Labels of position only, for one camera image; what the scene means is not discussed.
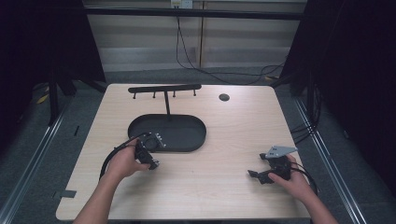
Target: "light wood tabletop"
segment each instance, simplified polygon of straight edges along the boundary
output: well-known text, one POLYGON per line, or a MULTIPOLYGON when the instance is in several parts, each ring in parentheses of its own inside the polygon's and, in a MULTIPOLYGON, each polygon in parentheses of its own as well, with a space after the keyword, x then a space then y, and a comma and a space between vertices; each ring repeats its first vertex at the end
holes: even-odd
MULTIPOLYGON (((108 153, 128 139, 128 127, 145 114, 166 114, 163 94, 138 93, 108 86, 86 142, 56 212, 72 220, 95 189, 108 153)), ((260 153, 273 145, 294 147, 274 90, 270 87, 204 85, 170 94, 172 114, 193 115, 206 126, 206 140, 189 153, 152 153, 161 162, 154 171, 138 172, 120 183, 109 219, 194 220, 309 217, 305 207, 276 184, 261 185, 248 170, 270 169, 260 153), (219 96, 226 93, 230 100, 219 96)), ((301 164, 297 152, 292 155, 301 164)))

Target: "wall socket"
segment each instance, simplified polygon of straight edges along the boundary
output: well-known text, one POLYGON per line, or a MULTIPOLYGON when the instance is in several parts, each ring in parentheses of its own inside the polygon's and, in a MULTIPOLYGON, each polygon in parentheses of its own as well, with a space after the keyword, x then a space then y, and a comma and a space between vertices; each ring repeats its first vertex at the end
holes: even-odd
POLYGON ((171 8, 192 9, 192 0, 171 0, 171 8))

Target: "black controller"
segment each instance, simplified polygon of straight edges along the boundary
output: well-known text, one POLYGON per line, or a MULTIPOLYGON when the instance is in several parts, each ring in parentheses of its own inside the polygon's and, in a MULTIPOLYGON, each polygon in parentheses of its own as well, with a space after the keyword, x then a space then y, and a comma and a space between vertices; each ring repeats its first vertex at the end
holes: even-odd
POLYGON ((268 177, 268 174, 274 173, 284 178, 285 180, 290 180, 290 168, 291 164, 289 159, 286 156, 281 156, 279 158, 265 158, 265 153, 260 154, 260 157, 264 161, 268 161, 271 169, 268 171, 264 171, 261 173, 257 173, 255 171, 248 170, 248 173, 251 177, 258 178, 261 184, 272 184, 274 181, 268 177))
POLYGON ((154 170, 160 165, 160 162, 154 160, 149 154, 149 151, 154 152, 158 147, 165 147, 158 134, 145 134, 140 136, 134 147, 134 157, 139 160, 140 163, 150 164, 149 169, 154 170))

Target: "gray carpet floor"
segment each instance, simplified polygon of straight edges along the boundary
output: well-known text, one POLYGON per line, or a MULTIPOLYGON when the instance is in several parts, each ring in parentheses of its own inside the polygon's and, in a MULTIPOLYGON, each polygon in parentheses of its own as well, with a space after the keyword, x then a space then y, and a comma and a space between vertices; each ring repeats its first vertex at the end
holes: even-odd
MULTIPOLYGON (((233 72, 259 74, 260 68, 212 68, 211 72, 233 72)), ((240 76, 230 74, 202 74, 187 69, 170 69, 158 71, 138 71, 106 74, 110 83, 201 83, 201 84, 245 84, 256 80, 257 76, 240 76)), ((261 78, 254 85, 267 85, 270 81, 261 78)), ((60 106, 71 100, 64 113, 64 120, 53 138, 43 161, 39 164, 33 181, 28 186, 12 223, 68 223, 56 218, 55 212, 60 202, 54 199, 56 190, 65 189, 68 179, 76 164, 78 155, 91 128, 96 111, 103 94, 80 82, 75 83, 78 91, 73 97, 60 93, 60 106)), ((50 119, 49 101, 37 105, 43 89, 33 92, 33 100, 23 119, 20 131, 9 146, 7 155, 0 160, 0 205, 3 206, 9 194, 14 190, 19 178, 48 129, 50 119)), ((295 100, 290 95, 289 86, 276 88, 276 95, 282 107, 287 123, 292 130, 303 124, 295 100)), ((396 200, 391 196, 378 175, 361 157, 355 144, 343 135, 335 117, 324 105, 321 111, 318 131, 332 154, 342 177, 355 197, 367 223, 394 223, 396 220, 396 200)), ((340 197, 326 167, 318 154, 313 141, 308 137, 298 146, 304 167, 316 180, 321 189, 319 197, 329 207, 340 223, 353 223, 345 204, 340 197)), ((110 223, 128 223, 110 221, 110 223)), ((309 223, 308 219, 289 220, 223 220, 222 223, 309 223)))

